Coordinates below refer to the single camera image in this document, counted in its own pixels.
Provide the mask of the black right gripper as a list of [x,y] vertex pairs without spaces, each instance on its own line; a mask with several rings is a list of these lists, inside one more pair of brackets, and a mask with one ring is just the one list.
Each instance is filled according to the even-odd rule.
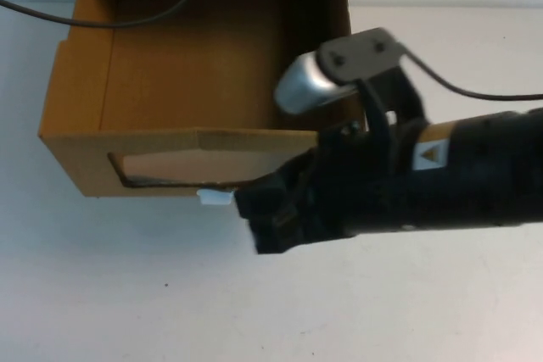
[[234,193],[258,254],[361,234],[458,226],[450,166],[457,122],[415,121],[373,134],[328,134]]

